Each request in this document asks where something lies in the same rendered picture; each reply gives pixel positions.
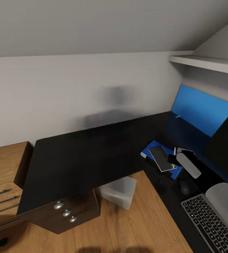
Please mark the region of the folder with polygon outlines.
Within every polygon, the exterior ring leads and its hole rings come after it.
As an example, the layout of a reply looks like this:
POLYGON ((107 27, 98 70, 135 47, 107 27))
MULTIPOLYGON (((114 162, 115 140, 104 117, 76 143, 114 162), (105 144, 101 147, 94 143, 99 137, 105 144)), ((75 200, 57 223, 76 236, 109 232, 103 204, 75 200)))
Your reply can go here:
MULTIPOLYGON (((167 147, 163 146, 162 144, 156 142, 155 140, 152 141, 142 152, 141 155, 146 158, 148 161, 150 161, 152 164, 158 167, 157 163, 155 162, 154 158, 152 157, 149 148, 162 146, 164 150, 167 152, 167 154, 174 154, 174 151, 168 149, 167 147)), ((171 178, 176 179, 178 174, 180 173, 182 169, 182 166, 177 166, 176 169, 165 171, 166 174, 168 174, 171 178)))

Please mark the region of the notebook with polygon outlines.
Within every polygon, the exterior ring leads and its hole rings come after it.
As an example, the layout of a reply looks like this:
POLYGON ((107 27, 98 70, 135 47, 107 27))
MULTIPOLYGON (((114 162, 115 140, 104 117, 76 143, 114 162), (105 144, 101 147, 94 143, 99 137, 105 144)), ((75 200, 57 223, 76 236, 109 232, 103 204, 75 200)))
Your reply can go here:
MULTIPOLYGON (((152 157, 154 158, 161 172, 165 172, 170 169, 173 169, 172 163, 167 162, 169 155, 167 154, 167 152, 164 150, 162 146, 149 148, 148 150, 150 151, 152 157)), ((176 168, 177 166, 175 165, 174 169, 176 168)))

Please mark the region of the pen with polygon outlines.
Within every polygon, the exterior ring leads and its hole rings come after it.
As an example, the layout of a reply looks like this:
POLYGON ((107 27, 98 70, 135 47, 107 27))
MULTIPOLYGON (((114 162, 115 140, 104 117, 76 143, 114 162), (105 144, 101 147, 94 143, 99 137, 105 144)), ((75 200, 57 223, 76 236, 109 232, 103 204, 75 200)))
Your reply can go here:
MULTIPOLYGON (((175 149, 174 149, 174 155, 176 156, 176 147, 175 147, 175 149)), ((172 164, 172 166, 173 166, 173 169, 174 169, 174 164, 172 164)), ((170 170, 172 170, 172 169, 170 169, 170 170)))

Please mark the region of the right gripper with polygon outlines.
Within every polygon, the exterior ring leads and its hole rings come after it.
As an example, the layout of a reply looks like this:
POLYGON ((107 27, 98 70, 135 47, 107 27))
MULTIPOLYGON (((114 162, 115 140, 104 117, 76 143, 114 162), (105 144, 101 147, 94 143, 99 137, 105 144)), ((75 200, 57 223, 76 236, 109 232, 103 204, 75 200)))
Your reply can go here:
POLYGON ((175 164, 176 166, 180 166, 180 164, 178 164, 178 163, 176 162, 176 156, 175 156, 175 155, 172 155, 172 154, 169 154, 168 159, 167 159, 167 162, 168 162, 168 163, 175 164))

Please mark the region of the mouse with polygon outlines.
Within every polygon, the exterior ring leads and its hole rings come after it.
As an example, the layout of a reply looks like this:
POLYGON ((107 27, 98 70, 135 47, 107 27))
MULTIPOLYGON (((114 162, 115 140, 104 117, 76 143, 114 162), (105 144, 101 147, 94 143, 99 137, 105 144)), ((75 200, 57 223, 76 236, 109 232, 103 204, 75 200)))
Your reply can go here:
POLYGON ((189 187, 185 181, 179 180, 178 185, 179 185, 179 190, 183 195, 189 194, 189 187))

